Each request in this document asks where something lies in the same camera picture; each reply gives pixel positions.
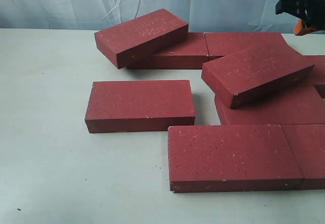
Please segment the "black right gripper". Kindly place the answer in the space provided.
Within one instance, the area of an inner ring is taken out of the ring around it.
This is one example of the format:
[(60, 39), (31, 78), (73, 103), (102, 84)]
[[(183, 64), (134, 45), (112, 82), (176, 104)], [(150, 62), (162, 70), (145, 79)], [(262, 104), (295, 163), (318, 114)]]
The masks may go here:
[(324, 0), (279, 0), (275, 6), (275, 14), (282, 13), (299, 19), (294, 27), (295, 36), (324, 31)]

